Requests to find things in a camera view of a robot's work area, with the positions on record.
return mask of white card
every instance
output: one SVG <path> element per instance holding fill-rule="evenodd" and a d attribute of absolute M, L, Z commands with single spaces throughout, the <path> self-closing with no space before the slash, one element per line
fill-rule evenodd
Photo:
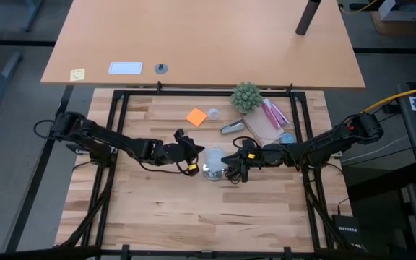
<path fill-rule="evenodd" d="M 112 75 L 139 75 L 142 73 L 142 62 L 112 62 L 108 73 Z"/>

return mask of potted plant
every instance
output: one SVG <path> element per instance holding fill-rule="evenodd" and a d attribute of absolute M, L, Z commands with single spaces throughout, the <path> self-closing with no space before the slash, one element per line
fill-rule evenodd
<path fill-rule="evenodd" d="M 242 82 L 234 89 L 234 93 L 230 96 L 230 103 L 238 112 L 247 114 L 261 106 L 263 97 L 255 84 Z"/>

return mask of sticky note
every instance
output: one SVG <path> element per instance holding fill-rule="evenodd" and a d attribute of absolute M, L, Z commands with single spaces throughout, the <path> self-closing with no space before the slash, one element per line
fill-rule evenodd
<path fill-rule="evenodd" d="M 199 127 L 206 117 L 206 113 L 203 113 L 199 109 L 194 108 L 192 112 L 190 112 L 190 114 L 186 117 L 186 119 L 196 127 Z"/>
<path fill-rule="evenodd" d="M 85 80 L 85 69 L 72 69 L 70 71 L 70 81 Z"/>

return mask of orange sticky note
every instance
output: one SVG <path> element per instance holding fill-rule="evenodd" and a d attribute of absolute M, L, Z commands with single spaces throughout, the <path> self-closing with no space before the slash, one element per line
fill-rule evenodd
<path fill-rule="evenodd" d="M 186 119 L 196 127 L 199 127 L 206 117 L 206 113 L 203 113 L 199 109 L 194 108 L 192 112 L 190 112 L 190 114 L 186 117 Z"/>

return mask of black pole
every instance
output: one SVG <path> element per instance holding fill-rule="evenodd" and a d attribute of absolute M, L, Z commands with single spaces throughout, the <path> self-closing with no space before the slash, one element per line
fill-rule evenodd
<path fill-rule="evenodd" d="M 309 25 L 311 25 L 312 19 L 317 12 L 319 5 L 321 4 L 321 0 L 309 0 L 308 5 L 304 9 L 303 16 L 301 16 L 300 23 L 296 28 L 297 35 L 305 35 L 308 31 Z"/>

